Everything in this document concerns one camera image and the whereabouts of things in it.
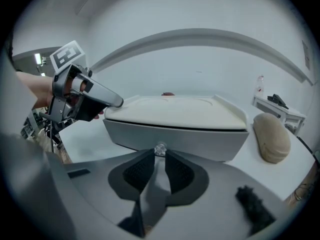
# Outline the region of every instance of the grey device base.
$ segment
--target grey device base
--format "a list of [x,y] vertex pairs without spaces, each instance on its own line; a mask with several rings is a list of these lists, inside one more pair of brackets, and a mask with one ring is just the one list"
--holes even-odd
[[219,162],[231,161],[249,135],[247,131],[183,129],[108,119],[103,123],[111,140],[126,148],[148,150],[164,142],[167,149]]
[[[63,165],[55,154],[45,153],[32,142],[4,135],[1,135],[1,140],[0,171],[3,181],[16,204],[48,236],[69,240],[141,239],[116,225],[131,214],[134,202],[120,199],[115,194],[108,183],[108,175],[113,168],[136,158],[145,150]],[[245,239],[252,224],[235,197],[237,188],[244,185],[254,189],[276,219],[285,214],[286,205],[275,194],[239,169],[175,152],[205,169],[209,185],[192,204],[166,207],[145,239]],[[160,163],[164,159],[156,157],[155,176],[165,177],[164,170],[159,168],[164,165]],[[145,196],[143,193],[140,196],[141,203],[149,204],[156,191],[163,191],[152,180],[148,185]]]

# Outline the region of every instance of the white wall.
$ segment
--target white wall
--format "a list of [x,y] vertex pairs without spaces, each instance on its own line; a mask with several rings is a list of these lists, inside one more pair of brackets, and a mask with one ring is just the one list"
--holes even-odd
[[89,20],[72,10],[52,5],[54,0],[33,0],[16,22],[13,32],[13,55],[61,47],[77,40],[87,49]]
[[[124,98],[163,92],[223,92],[251,103],[260,74],[265,77],[266,94],[274,92],[288,105],[296,103],[300,82],[293,76],[259,57],[219,47],[186,46],[148,52],[114,64],[94,78]],[[286,89],[283,79],[291,83]]]
[[[315,80],[313,70],[305,66],[302,40],[309,49],[313,47],[286,6],[281,0],[117,0],[90,21],[89,65],[153,34],[208,28],[236,32],[263,42]],[[203,46],[170,48],[121,61],[94,77],[124,98],[162,92],[222,92],[251,103],[260,74],[265,76],[265,95],[276,93],[289,106],[308,112],[310,120],[302,128],[301,136],[314,148],[320,138],[320,106],[314,101],[320,94],[317,84],[312,87],[307,81],[301,83],[283,69],[247,53]]]
[[90,21],[89,65],[153,34],[208,28],[263,42],[307,71],[302,40],[308,40],[297,25],[278,0],[118,0]]

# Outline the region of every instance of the black cable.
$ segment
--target black cable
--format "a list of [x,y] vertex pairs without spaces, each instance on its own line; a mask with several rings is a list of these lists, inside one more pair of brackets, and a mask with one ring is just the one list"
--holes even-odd
[[54,143],[52,141],[52,124],[53,124],[53,122],[51,121],[51,123],[50,123],[50,142],[51,142],[51,152],[53,153],[54,152]]
[[307,194],[307,197],[309,197],[311,195],[311,192],[313,190],[313,188],[315,187],[315,185],[313,183],[303,183],[303,184],[300,184],[294,191],[294,198],[295,200],[297,201],[301,201],[303,199],[302,196],[298,196],[297,194],[297,190],[298,189],[302,189],[302,190],[307,190],[308,191],[308,194]]

